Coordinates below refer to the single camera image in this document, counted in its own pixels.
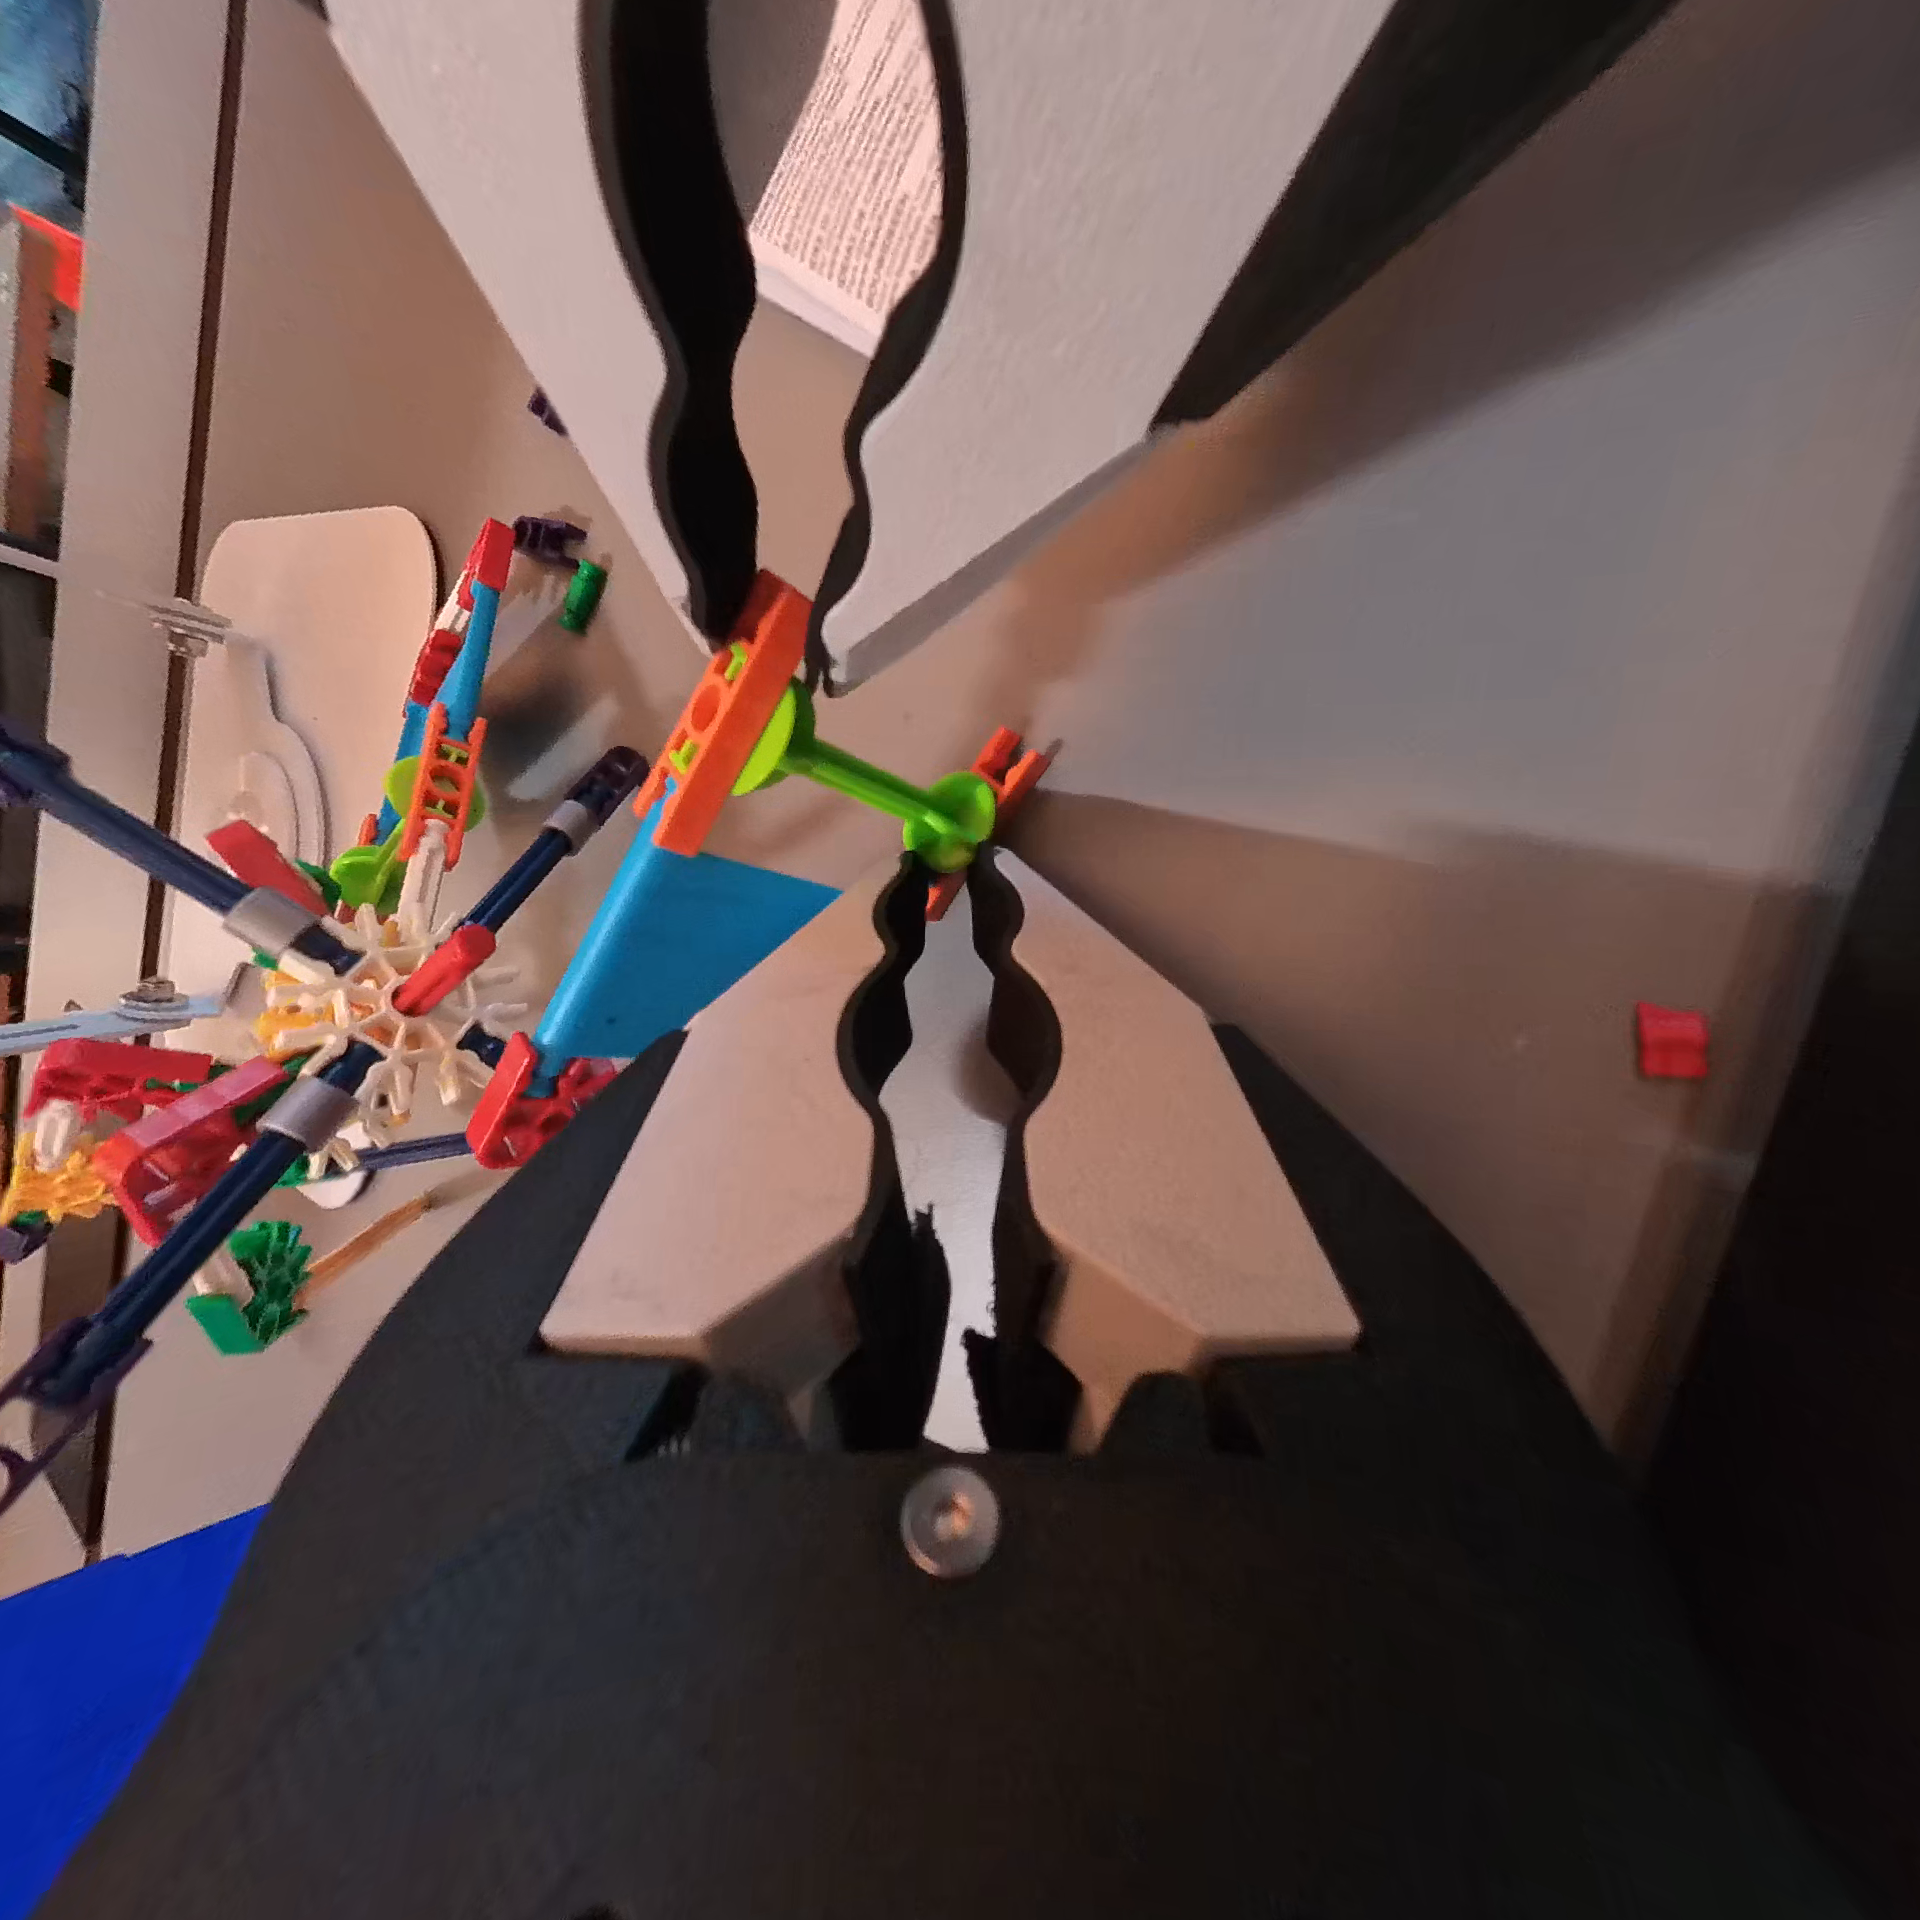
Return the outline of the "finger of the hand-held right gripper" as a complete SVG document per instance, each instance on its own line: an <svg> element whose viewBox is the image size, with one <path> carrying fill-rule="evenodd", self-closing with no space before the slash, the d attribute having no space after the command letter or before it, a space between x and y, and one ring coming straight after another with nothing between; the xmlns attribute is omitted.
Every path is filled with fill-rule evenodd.
<svg viewBox="0 0 1920 1920"><path fill-rule="evenodd" d="M609 520L675 611L725 641L754 591L754 468L731 417L754 258L731 165L754 142L771 6L337 0L324 15Z"/></svg>
<svg viewBox="0 0 1920 1920"><path fill-rule="evenodd" d="M882 683L1119 481L1388 0L922 6L942 237L842 417L826 695Z"/></svg>

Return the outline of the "blue plastic bin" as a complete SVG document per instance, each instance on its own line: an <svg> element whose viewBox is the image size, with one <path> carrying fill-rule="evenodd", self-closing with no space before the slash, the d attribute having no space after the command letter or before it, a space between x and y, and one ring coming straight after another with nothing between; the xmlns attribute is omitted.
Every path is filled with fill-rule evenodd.
<svg viewBox="0 0 1920 1920"><path fill-rule="evenodd" d="M0 1916L75 1857L184 1692L270 1510L50 1577L0 1608Z"/></svg>

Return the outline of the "white document stand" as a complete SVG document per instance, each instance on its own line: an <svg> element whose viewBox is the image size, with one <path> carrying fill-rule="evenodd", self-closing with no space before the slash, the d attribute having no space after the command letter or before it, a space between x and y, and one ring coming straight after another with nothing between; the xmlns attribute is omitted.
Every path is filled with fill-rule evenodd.
<svg viewBox="0 0 1920 1920"><path fill-rule="evenodd" d="M383 777L400 729L400 691L434 595L425 520L400 507L258 516L233 520L205 567L209 648L184 671L177 834L275 848L331 884L331 852L383 818ZM100 1219L134 1194L104 1154L120 1129L157 1122L209 1079L287 1088L331 1069L366 1021L395 1051L395 976L418 947L391 911L343 911L343 941L372 947L359 976L287 969L242 947L195 898L163 901L163 969L70 1011L10 1021L27 1051L22 1135L10 1170L10 1248L37 1248L62 1219Z"/></svg>

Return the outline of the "colourful toy wheel model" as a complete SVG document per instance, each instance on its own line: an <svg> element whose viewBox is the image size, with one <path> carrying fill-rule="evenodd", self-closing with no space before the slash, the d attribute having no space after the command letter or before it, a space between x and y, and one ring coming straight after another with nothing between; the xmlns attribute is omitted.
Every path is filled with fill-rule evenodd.
<svg viewBox="0 0 1920 1920"><path fill-rule="evenodd" d="M10 804L84 833L248 947L217 992L152 976L115 1011L10 1031L10 1051L37 1061L10 1156L10 1260L100 1213L120 1213L152 1248L104 1311L62 1322L10 1377L10 1406L22 1409L10 1510L120 1397L175 1301L224 1356L258 1356L308 1313L313 1280L302 1270L302 1232L248 1232L248 1213L275 1182L383 1166L418 1079L438 1084L438 1106L469 1095L469 1135L446 1154L485 1154L494 1166L541 1154L609 1084L609 1061L567 1061L559 1088L532 1095L532 1031L507 1031L513 1011L494 1011L479 990L520 898L636 801L636 745L599 754L541 848L462 919L438 919L438 884L469 819L485 819L479 691L507 567L532 550L567 559L572 535L572 520L532 516L469 535L409 666L391 801L331 870L293 859L257 818L217 819L209 852L184 852L88 794L50 738L10 729Z"/></svg>

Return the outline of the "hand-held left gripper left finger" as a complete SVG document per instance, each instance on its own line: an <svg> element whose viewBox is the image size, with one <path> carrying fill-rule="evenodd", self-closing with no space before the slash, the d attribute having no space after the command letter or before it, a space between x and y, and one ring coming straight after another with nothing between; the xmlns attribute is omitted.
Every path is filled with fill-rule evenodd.
<svg viewBox="0 0 1920 1920"><path fill-rule="evenodd" d="M887 901L923 870L866 870L677 1040L541 1337L609 1359L853 1359L842 1253L876 1188L876 1116L842 1011L882 969Z"/></svg>

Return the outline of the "blue panel toy seat assembly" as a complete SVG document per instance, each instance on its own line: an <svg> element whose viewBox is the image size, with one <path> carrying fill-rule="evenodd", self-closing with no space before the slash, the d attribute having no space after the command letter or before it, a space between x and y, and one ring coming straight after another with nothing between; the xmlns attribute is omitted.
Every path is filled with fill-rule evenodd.
<svg viewBox="0 0 1920 1920"><path fill-rule="evenodd" d="M636 848L620 852L547 1019L507 1031L494 1084L469 1106L479 1166L532 1166L620 1061L742 990L826 901L818 884L709 852L731 801L818 786L826 801L898 819L898 848L923 870L923 919L942 919L963 870L1041 794L1050 754L1018 729L994 729L969 771L930 786L818 738L800 683L803 623L816 606L789 586L754 574L646 777L609 786L609 801L636 801Z"/></svg>

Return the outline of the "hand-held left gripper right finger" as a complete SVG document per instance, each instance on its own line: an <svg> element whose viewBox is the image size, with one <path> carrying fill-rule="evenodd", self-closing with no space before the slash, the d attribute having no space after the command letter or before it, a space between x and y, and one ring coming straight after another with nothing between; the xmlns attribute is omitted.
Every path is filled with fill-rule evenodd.
<svg viewBox="0 0 1920 1920"><path fill-rule="evenodd" d="M975 859L1046 1356L1347 1356L1361 1313L1213 1019L1018 852Z"/></svg>

